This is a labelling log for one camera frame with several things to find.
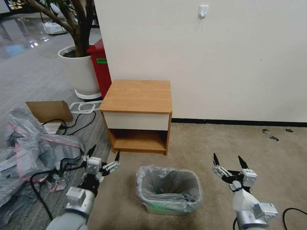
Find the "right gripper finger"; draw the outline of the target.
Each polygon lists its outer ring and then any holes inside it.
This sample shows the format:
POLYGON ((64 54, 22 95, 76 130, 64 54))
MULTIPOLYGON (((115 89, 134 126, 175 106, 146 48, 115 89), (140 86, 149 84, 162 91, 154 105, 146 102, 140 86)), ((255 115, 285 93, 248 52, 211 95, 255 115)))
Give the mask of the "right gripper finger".
POLYGON ((229 172, 226 169, 224 169, 223 167, 220 166, 218 158, 217 158, 215 153, 213 153, 213 165, 214 165, 213 171, 218 177, 220 177, 220 178, 224 177, 225 178, 225 177, 230 176, 229 172))
POLYGON ((249 169, 247 163, 242 159, 241 156, 238 156, 238 159, 239 159, 239 164, 241 166, 241 169, 249 169))

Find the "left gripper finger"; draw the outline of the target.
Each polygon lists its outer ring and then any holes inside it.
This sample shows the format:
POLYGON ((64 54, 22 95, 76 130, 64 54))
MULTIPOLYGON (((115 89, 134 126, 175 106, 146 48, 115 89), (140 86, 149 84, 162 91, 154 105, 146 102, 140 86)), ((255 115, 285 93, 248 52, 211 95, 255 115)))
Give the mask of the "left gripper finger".
POLYGON ((114 161, 102 167, 102 173, 112 173, 113 171, 115 171, 120 165, 119 159, 120 159, 120 151, 117 152, 114 161))
POLYGON ((83 160, 84 162, 86 162, 87 160, 89 160, 89 159, 92 157, 92 155, 93 155, 93 153, 94 153, 94 151, 95 151, 95 148, 96 148, 96 145, 94 145, 92 148, 90 148, 90 149, 88 150, 88 152, 87 152, 86 154, 83 155, 82 160, 83 160))

